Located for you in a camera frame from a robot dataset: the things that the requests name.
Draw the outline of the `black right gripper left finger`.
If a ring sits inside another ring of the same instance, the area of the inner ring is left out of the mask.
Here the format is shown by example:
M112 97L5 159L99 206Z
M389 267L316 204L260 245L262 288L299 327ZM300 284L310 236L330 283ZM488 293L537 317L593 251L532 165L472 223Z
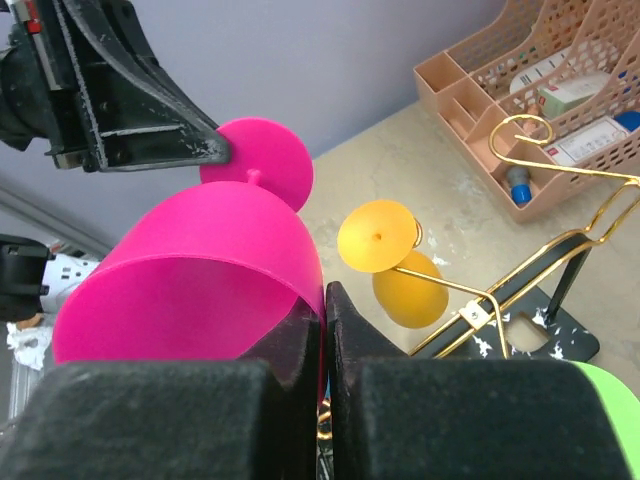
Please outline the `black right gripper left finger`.
M303 302L240 358L48 372L1 444L5 479L311 479L320 321Z

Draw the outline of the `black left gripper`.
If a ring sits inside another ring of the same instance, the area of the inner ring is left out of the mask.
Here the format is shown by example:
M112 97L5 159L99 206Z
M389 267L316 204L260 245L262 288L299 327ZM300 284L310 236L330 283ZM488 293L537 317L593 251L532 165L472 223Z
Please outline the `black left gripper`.
M1 142L58 169L224 165L217 124L160 65L130 1L3 1Z

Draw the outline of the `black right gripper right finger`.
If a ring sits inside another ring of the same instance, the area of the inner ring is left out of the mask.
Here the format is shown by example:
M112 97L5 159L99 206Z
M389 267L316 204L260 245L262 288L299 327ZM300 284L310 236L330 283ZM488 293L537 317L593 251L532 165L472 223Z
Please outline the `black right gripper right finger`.
M629 479L591 381L563 360L416 359L326 289L338 479Z

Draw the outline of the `pink plastic wine glass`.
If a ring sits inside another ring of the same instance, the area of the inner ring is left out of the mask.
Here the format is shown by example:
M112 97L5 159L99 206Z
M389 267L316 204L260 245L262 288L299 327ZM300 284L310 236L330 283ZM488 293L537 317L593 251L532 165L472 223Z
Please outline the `pink plastic wine glass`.
M314 169L295 132L245 117L219 128L231 159L152 208L63 304L56 364L230 360L301 303L325 313L300 209Z

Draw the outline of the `orange plastic wine glass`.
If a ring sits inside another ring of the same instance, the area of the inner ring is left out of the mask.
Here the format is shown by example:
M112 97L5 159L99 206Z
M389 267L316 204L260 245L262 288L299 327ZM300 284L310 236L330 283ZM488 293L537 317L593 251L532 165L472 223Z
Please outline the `orange plastic wine glass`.
M401 273L401 268L434 278L435 264L416 250L420 237L411 211L393 200L375 200L352 211L337 235L341 259L350 268L372 275L374 295L396 324L421 329L435 323L449 302L446 287Z

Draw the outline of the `green plastic wine glass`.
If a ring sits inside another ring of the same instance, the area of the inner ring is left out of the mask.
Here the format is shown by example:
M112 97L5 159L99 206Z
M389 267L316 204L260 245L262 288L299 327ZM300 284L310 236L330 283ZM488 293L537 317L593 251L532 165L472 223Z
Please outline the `green plastic wine glass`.
M639 399L615 375L584 362L574 362L593 384L612 423L633 479L639 478Z

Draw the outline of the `grey blue small bottle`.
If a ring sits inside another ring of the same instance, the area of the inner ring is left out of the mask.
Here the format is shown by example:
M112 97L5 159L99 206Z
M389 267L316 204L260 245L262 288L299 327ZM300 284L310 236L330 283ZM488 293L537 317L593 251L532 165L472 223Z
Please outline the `grey blue small bottle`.
M506 173L506 181L509 186L511 199L516 205L522 206L532 200L530 173L526 167L510 167Z

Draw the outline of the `white blue labelled box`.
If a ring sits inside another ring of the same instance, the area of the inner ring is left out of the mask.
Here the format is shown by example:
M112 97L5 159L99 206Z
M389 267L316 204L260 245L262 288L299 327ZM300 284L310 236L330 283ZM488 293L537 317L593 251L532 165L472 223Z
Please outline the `white blue labelled box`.
M627 138L629 134L615 119L604 116L545 146L544 151L556 164L574 167L594 153Z

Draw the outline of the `peach plastic desk organizer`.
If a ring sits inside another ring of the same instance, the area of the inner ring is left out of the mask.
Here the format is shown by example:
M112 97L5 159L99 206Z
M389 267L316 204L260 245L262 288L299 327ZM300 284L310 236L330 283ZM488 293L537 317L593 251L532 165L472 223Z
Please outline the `peach plastic desk organizer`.
M517 222L639 169L639 5L509 1L417 65L417 90Z

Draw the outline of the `white red medicine box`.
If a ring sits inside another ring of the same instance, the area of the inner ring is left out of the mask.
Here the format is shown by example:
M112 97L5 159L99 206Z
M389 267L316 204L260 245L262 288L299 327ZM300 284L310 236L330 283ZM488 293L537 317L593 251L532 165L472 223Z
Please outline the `white red medicine box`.
M609 73L596 71L540 88L538 90L540 113L546 119L563 115L599 93L609 78Z

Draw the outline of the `white printed label packet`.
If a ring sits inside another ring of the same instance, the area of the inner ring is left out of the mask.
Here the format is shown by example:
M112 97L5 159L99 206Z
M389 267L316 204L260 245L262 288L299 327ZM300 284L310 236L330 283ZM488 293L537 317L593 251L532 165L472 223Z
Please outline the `white printed label packet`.
M565 60L570 65L575 63L575 58L569 56L569 49L565 48L559 52L538 61L537 63L525 68L511 80L509 93L514 94L528 85L538 81L539 79L549 75L554 69L559 67Z

